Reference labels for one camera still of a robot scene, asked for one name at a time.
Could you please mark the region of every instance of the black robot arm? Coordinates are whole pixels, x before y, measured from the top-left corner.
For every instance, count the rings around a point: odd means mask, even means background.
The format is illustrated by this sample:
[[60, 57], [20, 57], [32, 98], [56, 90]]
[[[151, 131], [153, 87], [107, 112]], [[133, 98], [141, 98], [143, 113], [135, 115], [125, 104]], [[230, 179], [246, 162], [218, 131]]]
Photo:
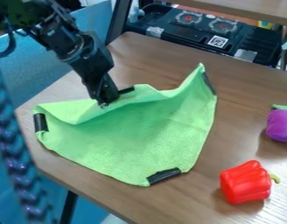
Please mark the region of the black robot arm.
[[119, 98], [119, 91], [108, 74], [114, 66], [109, 50], [94, 32], [78, 30], [68, 10], [55, 1], [0, 0], [0, 29], [3, 28], [9, 33], [10, 45], [0, 57], [14, 50], [12, 30], [21, 28], [69, 64], [81, 77], [89, 96], [101, 106]]

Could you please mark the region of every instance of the sticker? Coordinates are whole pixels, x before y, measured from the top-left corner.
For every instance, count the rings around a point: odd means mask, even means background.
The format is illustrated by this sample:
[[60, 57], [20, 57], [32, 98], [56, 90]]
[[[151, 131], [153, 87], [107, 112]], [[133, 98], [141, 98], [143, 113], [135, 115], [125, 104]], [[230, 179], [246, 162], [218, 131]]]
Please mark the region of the sticker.
[[228, 38], [222, 38], [220, 36], [214, 35], [207, 44], [209, 46], [216, 46], [222, 48], [227, 42]]
[[207, 17], [207, 18], [215, 18], [214, 15], [210, 15], [210, 14], [206, 15], [206, 17]]

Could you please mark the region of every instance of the microfiber cloth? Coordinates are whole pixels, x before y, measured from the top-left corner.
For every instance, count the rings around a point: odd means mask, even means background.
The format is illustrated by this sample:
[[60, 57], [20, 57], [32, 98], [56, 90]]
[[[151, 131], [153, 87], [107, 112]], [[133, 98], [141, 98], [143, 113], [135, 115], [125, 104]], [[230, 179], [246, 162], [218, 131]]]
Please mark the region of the microfiber cloth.
[[195, 164], [214, 122], [217, 96], [202, 64], [176, 89], [135, 85], [105, 108], [96, 101], [39, 104], [37, 139], [49, 150], [136, 186]]

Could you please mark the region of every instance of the toy vegetable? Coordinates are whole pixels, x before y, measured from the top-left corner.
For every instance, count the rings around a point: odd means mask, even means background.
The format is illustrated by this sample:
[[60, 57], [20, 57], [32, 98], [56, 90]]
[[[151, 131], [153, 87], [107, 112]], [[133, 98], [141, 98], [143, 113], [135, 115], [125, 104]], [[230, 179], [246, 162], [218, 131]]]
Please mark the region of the toy vegetable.
[[272, 179], [277, 184], [280, 182], [277, 176], [268, 174], [258, 161], [250, 160], [223, 171], [220, 174], [220, 187], [229, 203], [239, 204], [267, 199], [270, 196]]

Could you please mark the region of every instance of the table leg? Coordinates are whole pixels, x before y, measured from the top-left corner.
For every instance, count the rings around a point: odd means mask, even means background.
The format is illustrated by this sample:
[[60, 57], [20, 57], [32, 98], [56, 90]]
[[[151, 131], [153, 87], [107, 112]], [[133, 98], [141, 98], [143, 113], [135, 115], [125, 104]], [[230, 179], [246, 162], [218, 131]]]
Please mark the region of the table leg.
[[64, 210], [60, 218], [60, 224], [70, 224], [72, 223], [72, 218], [74, 215], [74, 210], [76, 208], [78, 195], [74, 192], [68, 191], [66, 196], [66, 202]]

